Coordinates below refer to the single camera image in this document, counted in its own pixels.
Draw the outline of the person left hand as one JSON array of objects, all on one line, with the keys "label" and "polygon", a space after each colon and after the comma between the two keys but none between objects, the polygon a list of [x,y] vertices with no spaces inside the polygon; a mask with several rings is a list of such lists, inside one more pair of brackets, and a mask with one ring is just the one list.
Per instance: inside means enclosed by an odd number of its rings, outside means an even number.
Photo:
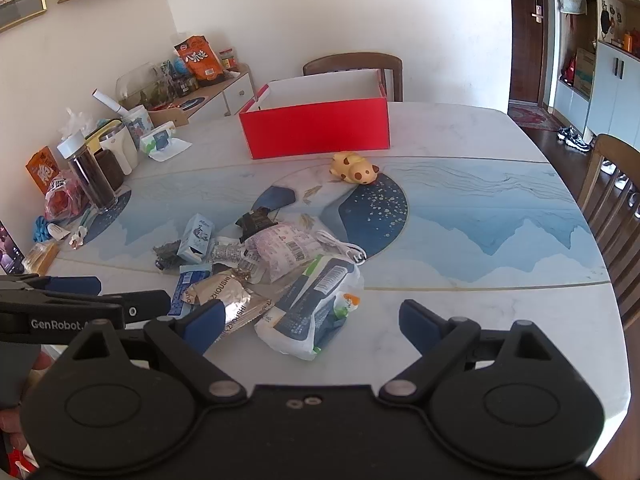
[{"label": "person left hand", "polygon": [[27,376],[22,392],[22,400],[17,403],[17,406],[6,408],[0,413],[1,431],[9,438],[9,444],[12,450],[23,452],[24,449],[28,447],[28,442],[21,424],[21,410],[25,399],[28,398],[32,390],[37,387],[43,375],[46,374],[46,371],[53,363],[54,359],[52,356],[41,350],[38,358],[35,360],[35,364],[32,366],[32,370]]}]

